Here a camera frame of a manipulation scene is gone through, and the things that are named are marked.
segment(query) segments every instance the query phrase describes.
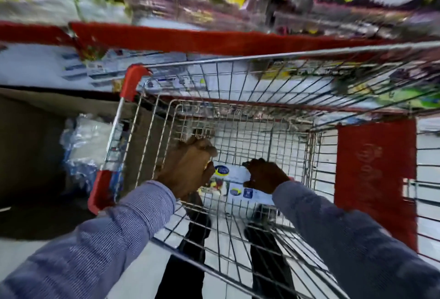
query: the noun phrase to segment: hand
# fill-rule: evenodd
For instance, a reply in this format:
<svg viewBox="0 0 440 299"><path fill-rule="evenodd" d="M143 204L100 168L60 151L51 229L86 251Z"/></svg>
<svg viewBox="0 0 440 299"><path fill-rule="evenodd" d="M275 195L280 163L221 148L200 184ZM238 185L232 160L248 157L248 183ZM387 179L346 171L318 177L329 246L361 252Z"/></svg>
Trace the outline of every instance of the hand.
<svg viewBox="0 0 440 299"><path fill-rule="evenodd" d="M250 181L243 183L245 188L272 194L278 185L290 180L275 163L267 162L263 158L250 160L246 168L250 172Z"/></svg>
<svg viewBox="0 0 440 299"><path fill-rule="evenodd" d="M167 155L156 181L166 185L177 199L186 197L214 174L214 164L209 159L215 156L217 149L208 139L192 136L186 143L179 141Z"/></svg>

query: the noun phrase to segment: striped blue sleeve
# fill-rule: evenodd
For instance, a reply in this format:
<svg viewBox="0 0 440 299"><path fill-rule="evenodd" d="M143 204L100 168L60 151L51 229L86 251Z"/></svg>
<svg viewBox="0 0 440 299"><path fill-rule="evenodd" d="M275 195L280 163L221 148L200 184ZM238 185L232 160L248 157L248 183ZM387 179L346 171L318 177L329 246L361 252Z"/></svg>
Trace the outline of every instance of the striped blue sleeve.
<svg viewBox="0 0 440 299"><path fill-rule="evenodd" d="M299 182L280 184L272 200L351 299L440 298L440 271L368 214L345 212Z"/></svg>
<svg viewBox="0 0 440 299"><path fill-rule="evenodd" d="M0 298L105 298L168 222L175 202L165 185L143 183L117 206L27 258L0 283Z"/></svg>

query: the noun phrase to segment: right hand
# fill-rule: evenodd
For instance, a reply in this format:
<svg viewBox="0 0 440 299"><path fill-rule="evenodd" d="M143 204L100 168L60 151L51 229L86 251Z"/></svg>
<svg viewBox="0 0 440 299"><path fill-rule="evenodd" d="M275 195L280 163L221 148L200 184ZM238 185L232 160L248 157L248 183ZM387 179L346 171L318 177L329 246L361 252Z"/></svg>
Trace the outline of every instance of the right hand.
<svg viewBox="0 0 440 299"><path fill-rule="evenodd" d="M245 188L272 194L278 185L290 180L275 163L263 158L250 160L246 168L250 172L250 180L243 183Z"/></svg>

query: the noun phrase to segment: blue shirt sleeve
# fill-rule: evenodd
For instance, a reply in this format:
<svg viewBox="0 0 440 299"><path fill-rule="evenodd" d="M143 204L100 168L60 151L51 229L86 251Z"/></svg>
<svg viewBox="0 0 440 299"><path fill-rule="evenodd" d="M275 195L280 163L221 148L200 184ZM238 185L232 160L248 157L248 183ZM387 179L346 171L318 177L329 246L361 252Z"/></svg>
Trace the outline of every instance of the blue shirt sleeve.
<svg viewBox="0 0 440 299"><path fill-rule="evenodd" d="M280 184L272 200L351 299L440 298L440 271L368 214L345 212L299 182Z"/></svg>
<svg viewBox="0 0 440 299"><path fill-rule="evenodd" d="M105 298L168 222L175 203L165 185L143 183L117 206L27 258L0 283L0 298Z"/></svg>

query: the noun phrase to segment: metal wire basket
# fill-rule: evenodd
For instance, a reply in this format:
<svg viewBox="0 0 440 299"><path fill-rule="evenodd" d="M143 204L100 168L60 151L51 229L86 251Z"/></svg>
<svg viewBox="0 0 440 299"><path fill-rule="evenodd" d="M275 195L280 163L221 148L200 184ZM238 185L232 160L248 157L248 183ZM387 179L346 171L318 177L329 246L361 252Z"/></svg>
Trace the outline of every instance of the metal wire basket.
<svg viewBox="0 0 440 299"><path fill-rule="evenodd" d="M339 187L347 182L344 173L352 169L347 159L353 155L360 162L358 179L366 196L374 195L370 183L383 187L384 179L395 177L404 206L418 211L414 223L408 220L409 227L396 229L396 237L440 266L436 229L440 180L435 174L440 141L434 130L417 131L415 121L435 115L440 108L435 104L440 91L439 48L440 42L423 42L205 60L187 55L184 63L131 66L113 124L121 122L123 107L134 101L121 165L127 152L142 152L137 186L154 177L175 142L196 135L209 138L217 147L213 160L219 163L240 166L252 158L264 158L318 195L344 204L347 190ZM173 67L184 73L167 78L149 73ZM396 95L414 87L418 92ZM142 107L153 116L143 150L132 150L130 139ZM356 136L363 138L360 148L349 142L350 134L355 141ZM112 133L109 153L114 145ZM399 153L399 149L410 152ZM143 165L151 150L153 169L145 177ZM416 162L415 154L423 163ZM395 165L405 169L387 172L393 163L376 161L387 156L403 158ZM89 199L95 213L106 205L108 174L100 172ZM224 284L231 296L239 291L255 298L347 297L322 259L274 206L228 193L201 191L200 196L202 204L179 202L166 228L152 242L212 276L205 281ZM379 212L371 206L379 199L361 198L351 206L366 207L365 211L380 218L387 210ZM194 214L204 214L209 221L200 223ZM206 228L209 235L202 241L192 239L191 224ZM182 242L198 247L203 258L188 256Z"/></svg>

